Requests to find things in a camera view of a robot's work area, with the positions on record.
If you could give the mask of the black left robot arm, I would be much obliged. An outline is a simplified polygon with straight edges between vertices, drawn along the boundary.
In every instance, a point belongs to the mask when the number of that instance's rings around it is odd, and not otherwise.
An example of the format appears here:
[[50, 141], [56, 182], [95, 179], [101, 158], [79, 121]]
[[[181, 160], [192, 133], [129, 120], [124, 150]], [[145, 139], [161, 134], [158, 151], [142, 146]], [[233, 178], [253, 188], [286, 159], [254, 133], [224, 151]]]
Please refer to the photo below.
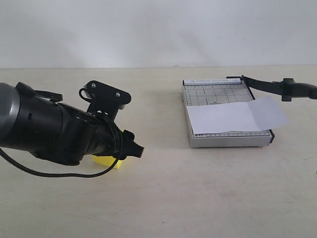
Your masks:
[[80, 164], [85, 155], [140, 158], [144, 148], [134, 134], [114, 122], [131, 95], [95, 80], [79, 95], [89, 103], [86, 111], [64, 104], [57, 93], [1, 83], [1, 146], [66, 166]]

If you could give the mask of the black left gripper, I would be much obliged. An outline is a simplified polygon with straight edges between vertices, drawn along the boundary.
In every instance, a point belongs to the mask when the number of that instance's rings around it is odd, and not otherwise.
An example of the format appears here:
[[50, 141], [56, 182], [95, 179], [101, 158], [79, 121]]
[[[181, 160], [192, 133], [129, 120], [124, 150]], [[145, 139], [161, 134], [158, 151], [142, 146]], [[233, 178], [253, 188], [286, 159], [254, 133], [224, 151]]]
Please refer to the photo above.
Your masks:
[[105, 113], [96, 112], [92, 116], [96, 122], [93, 123], [93, 132], [89, 134], [84, 155], [111, 156], [115, 159], [142, 157], [144, 147], [134, 141], [134, 133], [128, 130], [122, 132]]

